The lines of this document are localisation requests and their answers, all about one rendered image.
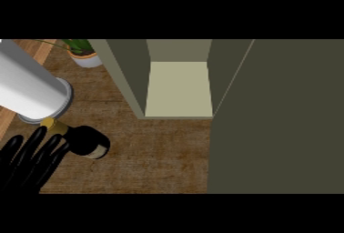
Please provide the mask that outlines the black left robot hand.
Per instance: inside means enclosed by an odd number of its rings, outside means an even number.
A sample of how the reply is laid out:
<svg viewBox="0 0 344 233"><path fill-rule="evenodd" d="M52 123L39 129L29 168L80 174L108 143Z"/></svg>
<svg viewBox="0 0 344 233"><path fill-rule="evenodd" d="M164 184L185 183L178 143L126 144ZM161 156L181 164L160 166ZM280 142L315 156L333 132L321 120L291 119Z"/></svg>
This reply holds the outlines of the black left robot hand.
<svg viewBox="0 0 344 233"><path fill-rule="evenodd" d="M57 134L39 147L46 134L48 128L39 127L29 139L17 135L0 148L0 196L34 195L48 183L70 144L60 146L63 136Z"/></svg>

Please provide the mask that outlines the black wine bottle gold neck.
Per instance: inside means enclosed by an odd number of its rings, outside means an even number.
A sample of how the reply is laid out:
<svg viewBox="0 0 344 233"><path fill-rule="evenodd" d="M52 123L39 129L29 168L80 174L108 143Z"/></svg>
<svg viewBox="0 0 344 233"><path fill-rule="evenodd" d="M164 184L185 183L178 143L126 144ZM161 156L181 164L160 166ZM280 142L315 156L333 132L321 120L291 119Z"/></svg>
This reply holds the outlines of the black wine bottle gold neck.
<svg viewBox="0 0 344 233"><path fill-rule="evenodd" d="M61 134L70 143L70 151L79 156L91 159L101 159L110 152L110 138L91 126L71 127L57 118L46 117L40 124L49 132Z"/></svg>

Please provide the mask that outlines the olive open cabinet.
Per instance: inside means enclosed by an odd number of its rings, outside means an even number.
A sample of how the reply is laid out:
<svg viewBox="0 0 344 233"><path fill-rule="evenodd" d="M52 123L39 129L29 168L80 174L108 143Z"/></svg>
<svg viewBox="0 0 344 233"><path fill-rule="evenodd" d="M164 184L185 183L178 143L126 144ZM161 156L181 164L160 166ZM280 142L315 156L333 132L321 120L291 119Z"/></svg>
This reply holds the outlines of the olive open cabinet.
<svg viewBox="0 0 344 233"><path fill-rule="evenodd" d="M216 116L252 39L94 39L91 44L139 119Z"/></svg>

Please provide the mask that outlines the dark olive cabinet door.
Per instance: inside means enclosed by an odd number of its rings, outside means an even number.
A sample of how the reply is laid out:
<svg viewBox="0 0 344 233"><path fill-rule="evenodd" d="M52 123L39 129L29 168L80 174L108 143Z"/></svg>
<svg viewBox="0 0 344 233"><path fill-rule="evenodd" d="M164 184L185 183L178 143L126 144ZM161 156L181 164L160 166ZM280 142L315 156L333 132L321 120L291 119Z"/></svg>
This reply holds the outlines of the dark olive cabinet door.
<svg viewBox="0 0 344 233"><path fill-rule="evenodd" d="M344 193L344 40L259 40L212 124L210 193Z"/></svg>

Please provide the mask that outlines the white cylinder with grey rim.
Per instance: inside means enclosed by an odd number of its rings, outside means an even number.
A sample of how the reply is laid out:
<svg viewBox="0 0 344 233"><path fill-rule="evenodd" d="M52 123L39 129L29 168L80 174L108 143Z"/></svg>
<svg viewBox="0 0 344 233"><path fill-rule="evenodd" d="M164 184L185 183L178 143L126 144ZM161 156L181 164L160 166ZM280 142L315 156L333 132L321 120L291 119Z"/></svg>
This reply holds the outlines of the white cylinder with grey rim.
<svg viewBox="0 0 344 233"><path fill-rule="evenodd" d="M0 39L0 106L37 125L65 114L73 97L70 82L52 75L11 39Z"/></svg>

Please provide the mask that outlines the green plant in white pot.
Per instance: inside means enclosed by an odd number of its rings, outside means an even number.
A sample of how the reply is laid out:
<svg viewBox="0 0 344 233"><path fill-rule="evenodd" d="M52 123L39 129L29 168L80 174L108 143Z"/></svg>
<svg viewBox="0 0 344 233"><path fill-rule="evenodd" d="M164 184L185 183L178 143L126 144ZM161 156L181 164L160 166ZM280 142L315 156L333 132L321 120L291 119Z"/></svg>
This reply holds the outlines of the green plant in white pot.
<svg viewBox="0 0 344 233"><path fill-rule="evenodd" d="M68 54L70 54L74 62L77 63L77 65L82 67L92 68L92 67L98 67L102 65L102 61L101 61L97 53L94 53L88 56L77 56L73 54L71 51L68 51Z"/></svg>

